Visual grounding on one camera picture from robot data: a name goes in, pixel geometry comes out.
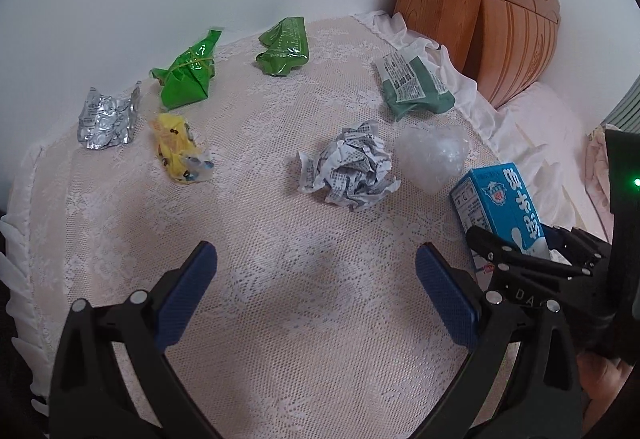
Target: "yellow plastic bag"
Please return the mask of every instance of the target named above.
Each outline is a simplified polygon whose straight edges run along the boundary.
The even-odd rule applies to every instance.
[[[180,183],[211,179],[213,162],[196,147],[182,116],[160,114],[149,126],[156,133],[158,156],[172,179]]]

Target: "milk carton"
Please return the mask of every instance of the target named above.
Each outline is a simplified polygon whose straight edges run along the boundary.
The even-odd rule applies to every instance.
[[[473,225],[514,242],[526,255],[549,259],[549,249],[538,213],[513,163],[474,168],[451,190],[462,227]],[[483,291],[489,287],[494,265],[472,251],[476,278]]]

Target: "plastic wrapper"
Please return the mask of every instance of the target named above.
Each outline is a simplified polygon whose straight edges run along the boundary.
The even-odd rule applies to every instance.
[[[453,94],[436,74],[437,66],[421,59],[417,48],[410,45],[375,62],[383,98],[396,122],[411,111],[441,114],[455,103]]]
[[[162,85],[160,98],[167,109],[199,102],[209,97],[209,80],[216,75],[213,48],[221,31],[209,34],[175,59],[169,69],[151,69],[151,76]]]
[[[132,142],[138,120],[140,83],[124,99],[103,96],[92,87],[78,117],[78,142],[92,150]]]
[[[163,113],[149,123],[158,140],[158,157],[172,179],[180,183],[207,181],[213,175],[209,154],[199,150],[182,116]]]
[[[292,67],[299,67],[309,61],[309,45],[306,40],[305,19],[288,16],[258,38],[268,47],[267,51],[255,57],[266,74],[286,76]]]
[[[344,127],[317,158],[298,153],[298,190],[313,193],[329,187],[324,201],[353,211],[379,203],[400,188],[399,180],[386,176],[391,171],[391,154],[385,152],[384,146],[375,120]]]
[[[408,127],[396,139],[395,153],[404,176],[433,195],[462,174],[469,142],[460,126]]]

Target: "green plastic packet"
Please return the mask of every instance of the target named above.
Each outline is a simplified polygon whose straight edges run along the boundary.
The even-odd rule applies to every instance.
[[[151,69],[151,76],[162,85],[160,98],[167,109],[205,100],[209,97],[209,80],[216,75],[213,48],[221,31],[209,34],[175,59],[169,69]]]
[[[442,114],[456,102],[444,83],[424,66],[410,48],[401,49],[376,61],[382,79],[382,96],[396,122],[411,111]]]
[[[268,47],[267,51],[255,57],[266,74],[286,76],[292,67],[300,67],[309,61],[309,44],[302,16],[284,18],[261,34],[258,40]]]

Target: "metal screw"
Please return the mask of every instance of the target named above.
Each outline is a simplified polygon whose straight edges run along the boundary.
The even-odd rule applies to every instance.
[[[487,302],[493,305],[498,305],[500,304],[500,302],[502,302],[502,295],[497,291],[487,291],[484,297],[486,298]]]
[[[86,300],[84,298],[78,298],[78,300],[73,302],[73,304],[71,305],[71,311],[73,311],[74,313],[79,313],[80,311],[83,311],[85,307]]]
[[[546,301],[546,308],[552,313],[558,313],[560,311],[560,304],[555,300],[550,299]]]
[[[129,297],[129,301],[132,304],[142,304],[144,301],[146,300],[146,291],[134,291],[133,293],[131,293],[131,296]]]

